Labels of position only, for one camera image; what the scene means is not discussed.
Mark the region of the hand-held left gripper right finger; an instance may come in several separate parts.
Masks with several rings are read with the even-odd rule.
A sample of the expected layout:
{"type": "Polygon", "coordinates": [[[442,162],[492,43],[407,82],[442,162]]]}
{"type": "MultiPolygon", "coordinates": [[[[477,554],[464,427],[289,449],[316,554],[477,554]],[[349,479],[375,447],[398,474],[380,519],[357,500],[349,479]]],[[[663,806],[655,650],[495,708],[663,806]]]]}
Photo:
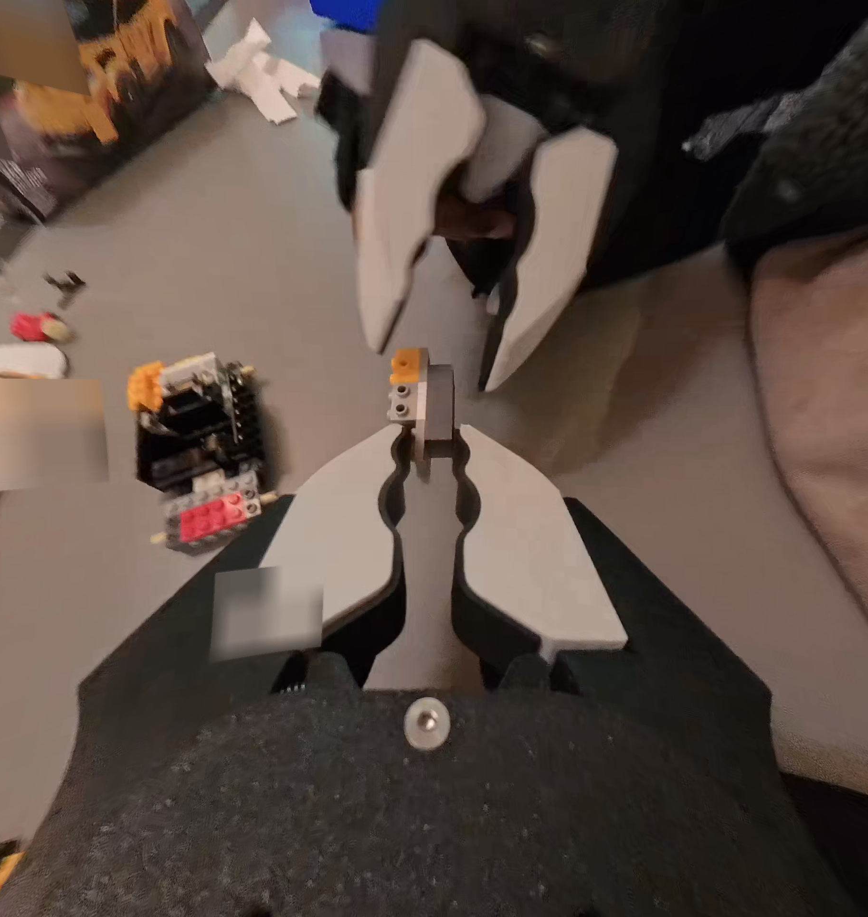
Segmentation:
{"type": "Polygon", "coordinates": [[[559,488],[472,425],[454,436],[451,626],[486,691],[519,658],[613,653],[628,636],[559,488]]]}

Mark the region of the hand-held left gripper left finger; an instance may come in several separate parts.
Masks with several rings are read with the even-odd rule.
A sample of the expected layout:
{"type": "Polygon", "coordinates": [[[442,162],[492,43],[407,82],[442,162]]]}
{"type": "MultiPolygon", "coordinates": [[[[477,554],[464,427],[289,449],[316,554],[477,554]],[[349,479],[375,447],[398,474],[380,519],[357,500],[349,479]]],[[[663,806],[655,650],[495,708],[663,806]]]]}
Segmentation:
{"type": "Polygon", "coordinates": [[[390,424],[336,456],[292,498],[263,556],[262,641],[341,656],[358,684],[401,635],[407,432],[390,424]]]}

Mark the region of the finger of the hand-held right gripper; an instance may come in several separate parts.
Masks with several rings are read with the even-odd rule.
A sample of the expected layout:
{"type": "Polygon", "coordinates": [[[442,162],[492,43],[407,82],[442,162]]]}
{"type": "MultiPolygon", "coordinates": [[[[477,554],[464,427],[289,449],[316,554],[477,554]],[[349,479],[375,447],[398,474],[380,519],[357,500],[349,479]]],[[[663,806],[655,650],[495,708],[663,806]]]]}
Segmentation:
{"type": "Polygon", "coordinates": [[[366,167],[357,175],[357,302],[363,336],[382,354],[433,235],[440,189],[478,145],[484,107],[462,62],[415,40],[366,167]]]}
{"type": "Polygon", "coordinates": [[[521,368],[576,293],[603,212],[617,149],[573,128],[539,144],[521,188],[518,237],[490,292],[478,388],[491,393],[521,368]]]}

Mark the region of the orange grey toy brick assembly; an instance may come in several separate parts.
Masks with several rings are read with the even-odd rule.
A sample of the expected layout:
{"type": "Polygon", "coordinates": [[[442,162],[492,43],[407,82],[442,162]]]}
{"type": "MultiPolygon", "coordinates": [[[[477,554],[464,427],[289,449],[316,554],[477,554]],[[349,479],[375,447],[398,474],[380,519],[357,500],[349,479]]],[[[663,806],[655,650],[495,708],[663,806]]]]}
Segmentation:
{"type": "Polygon", "coordinates": [[[417,476],[428,480],[433,459],[452,459],[455,380],[451,364],[432,362],[426,348],[395,350],[386,419],[408,431],[417,476]]]}

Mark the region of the person's right hand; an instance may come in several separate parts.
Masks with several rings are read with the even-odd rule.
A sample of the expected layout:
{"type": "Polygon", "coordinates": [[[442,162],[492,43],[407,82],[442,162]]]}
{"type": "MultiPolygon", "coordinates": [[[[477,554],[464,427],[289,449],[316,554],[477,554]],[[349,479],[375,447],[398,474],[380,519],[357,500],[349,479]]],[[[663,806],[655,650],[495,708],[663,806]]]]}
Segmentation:
{"type": "Polygon", "coordinates": [[[453,242],[507,241],[516,233],[517,216],[505,197],[473,202],[453,192],[436,201],[430,235],[453,242]]]}

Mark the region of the toy brick car model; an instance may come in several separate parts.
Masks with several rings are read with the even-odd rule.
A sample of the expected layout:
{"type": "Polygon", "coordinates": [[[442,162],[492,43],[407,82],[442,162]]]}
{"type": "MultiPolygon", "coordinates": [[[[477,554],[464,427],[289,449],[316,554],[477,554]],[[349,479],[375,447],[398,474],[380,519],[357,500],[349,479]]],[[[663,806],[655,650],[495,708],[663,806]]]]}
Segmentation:
{"type": "Polygon", "coordinates": [[[126,397],[135,477],[161,499],[153,544],[189,556],[225,546],[279,499],[268,480],[253,366],[207,352],[135,367],[126,397]]]}

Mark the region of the crumpled white paper bags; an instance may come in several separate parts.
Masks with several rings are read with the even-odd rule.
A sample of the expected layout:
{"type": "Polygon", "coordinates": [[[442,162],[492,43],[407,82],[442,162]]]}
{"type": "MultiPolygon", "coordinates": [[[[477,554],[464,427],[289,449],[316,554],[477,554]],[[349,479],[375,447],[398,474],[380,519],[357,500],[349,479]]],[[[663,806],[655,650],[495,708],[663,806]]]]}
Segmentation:
{"type": "Polygon", "coordinates": [[[321,80],[296,64],[268,53],[271,42],[262,25],[252,19],[243,37],[222,57],[210,59],[205,68],[219,89],[245,96],[266,121],[281,125],[298,117],[288,97],[316,97],[321,80]]]}

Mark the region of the black toy set box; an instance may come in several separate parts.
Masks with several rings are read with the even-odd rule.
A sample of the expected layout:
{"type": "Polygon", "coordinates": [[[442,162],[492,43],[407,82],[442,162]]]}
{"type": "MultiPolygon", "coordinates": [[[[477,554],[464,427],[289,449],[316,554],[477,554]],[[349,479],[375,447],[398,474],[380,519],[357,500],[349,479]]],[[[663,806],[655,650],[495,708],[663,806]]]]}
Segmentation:
{"type": "Polygon", "coordinates": [[[64,2],[85,92],[0,73],[0,215],[45,223],[195,111],[214,87],[188,2],[64,2]]]}

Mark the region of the person's beige clothing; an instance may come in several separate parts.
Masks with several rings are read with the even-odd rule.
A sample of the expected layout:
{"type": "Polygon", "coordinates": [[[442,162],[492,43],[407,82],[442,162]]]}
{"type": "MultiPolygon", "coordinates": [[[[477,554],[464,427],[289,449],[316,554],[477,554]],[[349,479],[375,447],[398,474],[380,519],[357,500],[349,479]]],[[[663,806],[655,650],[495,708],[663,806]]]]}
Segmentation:
{"type": "Polygon", "coordinates": [[[764,255],[749,339],[776,469],[868,619],[868,226],[764,255]]]}

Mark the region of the white rounded board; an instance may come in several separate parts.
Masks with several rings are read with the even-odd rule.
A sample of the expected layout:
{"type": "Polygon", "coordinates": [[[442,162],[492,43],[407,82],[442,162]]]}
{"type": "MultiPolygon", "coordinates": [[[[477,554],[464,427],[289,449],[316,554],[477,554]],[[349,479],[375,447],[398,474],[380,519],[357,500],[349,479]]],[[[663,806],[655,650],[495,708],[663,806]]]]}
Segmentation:
{"type": "Polygon", "coordinates": [[[0,379],[49,379],[66,377],[67,357],[48,342],[0,344],[0,379]]]}

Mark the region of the black toy wrench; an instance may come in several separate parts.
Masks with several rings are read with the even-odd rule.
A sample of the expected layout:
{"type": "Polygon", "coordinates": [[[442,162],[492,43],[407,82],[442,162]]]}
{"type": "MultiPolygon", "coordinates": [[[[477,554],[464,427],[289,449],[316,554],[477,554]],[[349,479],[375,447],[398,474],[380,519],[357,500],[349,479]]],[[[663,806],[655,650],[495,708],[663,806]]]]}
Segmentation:
{"type": "Polygon", "coordinates": [[[58,293],[57,309],[66,310],[74,298],[86,287],[85,281],[73,271],[67,271],[62,278],[56,278],[46,272],[42,279],[58,293]]]}

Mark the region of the red toy minifigure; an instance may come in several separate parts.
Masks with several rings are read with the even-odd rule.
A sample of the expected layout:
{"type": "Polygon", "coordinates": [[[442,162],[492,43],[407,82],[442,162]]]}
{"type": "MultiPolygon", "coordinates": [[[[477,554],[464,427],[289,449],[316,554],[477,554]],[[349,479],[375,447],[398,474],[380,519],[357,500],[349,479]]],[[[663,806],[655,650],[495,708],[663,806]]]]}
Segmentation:
{"type": "Polygon", "coordinates": [[[74,338],[72,330],[62,317],[49,312],[16,313],[10,320],[9,329],[15,338],[28,343],[61,345],[74,338]]]}

